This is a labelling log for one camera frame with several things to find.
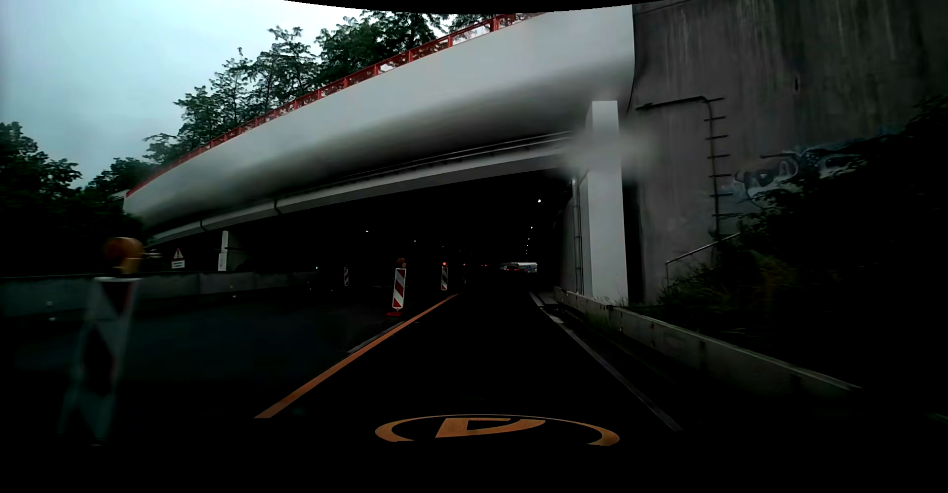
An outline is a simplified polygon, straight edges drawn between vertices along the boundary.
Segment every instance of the construction barrier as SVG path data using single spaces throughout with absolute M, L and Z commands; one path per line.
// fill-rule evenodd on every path
M 392 308 L 394 311 L 387 315 L 398 317 L 401 315 L 402 308 L 405 307 L 405 277 L 408 271 L 402 267 L 395 269 L 395 286 L 392 292 Z
M 96 278 L 72 364 L 59 432 L 104 441 L 112 422 L 141 279 Z

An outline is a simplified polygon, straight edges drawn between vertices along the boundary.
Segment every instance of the sky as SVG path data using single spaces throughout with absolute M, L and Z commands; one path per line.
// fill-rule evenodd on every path
M 237 47 L 269 48 L 267 28 L 322 28 L 361 10 L 278 0 L 0 0 L 0 122 L 18 121 L 88 182 L 142 138 L 176 134 L 172 104 L 207 84 Z

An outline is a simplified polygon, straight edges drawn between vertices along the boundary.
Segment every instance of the orange road symbol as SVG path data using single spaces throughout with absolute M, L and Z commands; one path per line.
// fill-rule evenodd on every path
M 384 439 L 385 441 L 414 441 L 407 437 L 400 436 L 393 432 L 393 429 L 396 426 L 410 423 L 412 421 L 420 421 L 423 419 L 437 419 L 444 417 L 444 420 L 441 423 L 441 427 L 438 429 L 438 433 L 435 434 L 435 438 L 445 438 L 445 437 L 464 437 L 464 436 L 473 436 L 473 435 L 486 435 L 486 434 L 499 434 L 504 432 L 516 432 L 520 430 L 527 430 L 529 428 L 536 428 L 538 426 L 543 426 L 547 422 L 559 422 L 567 423 L 571 425 L 586 426 L 597 432 L 599 432 L 599 439 L 589 443 L 589 445 L 601 445 L 609 446 L 615 445 L 619 441 L 619 436 L 606 428 L 601 426 L 587 425 L 586 423 L 578 423 L 576 421 L 567 421 L 564 419 L 551 419 L 549 417 L 533 417 L 529 415 L 471 415 L 471 416 L 459 416 L 459 415 L 429 415 L 427 417 L 413 417 L 411 419 L 401 419 L 399 421 L 392 421 L 392 423 L 386 423 L 375 429 L 375 435 Z M 473 421 L 492 421 L 497 423 L 504 423 L 500 426 L 487 426 L 481 428 L 472 428 L 471 422 Z

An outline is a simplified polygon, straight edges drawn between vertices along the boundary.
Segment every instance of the concrete barrier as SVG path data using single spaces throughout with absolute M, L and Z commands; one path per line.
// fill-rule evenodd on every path
M 711 378 L 753 394 L 807 394 L 824 399 L 847 398 L 860 390 L 836 378 L 803 369 L 765 354 L 715 340 L 664 321 L 599 303 L 556 287 L 558 303 L 583 314 L 590 326 L 606 335 L 621 334 Z
M 222 297 L 228 293 L 300 286 L 316 273 L 217 272 L 158 273 L 141 276 L 139 310 L 161 308 L 167 301 Z M 0 281 L 3 317 L 40 316 L 81 312 L 96 275 L 26 277 Z
M 46 314 L 85 307 L 92 276 L 13 279 L 0 283 L 4 316 Z

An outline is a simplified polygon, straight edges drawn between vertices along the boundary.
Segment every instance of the graffiti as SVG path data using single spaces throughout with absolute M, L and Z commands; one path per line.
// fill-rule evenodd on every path
M 866 140 L 817 145 L 799 151 L 763 154 L 735 172 L 733 185 L 745 201 L 763 206 L 761 197 L 773 190 L 797 191 L 794 184 L 804 175 L 826 178 L 855 170 L 862 159 L 859 147 Z

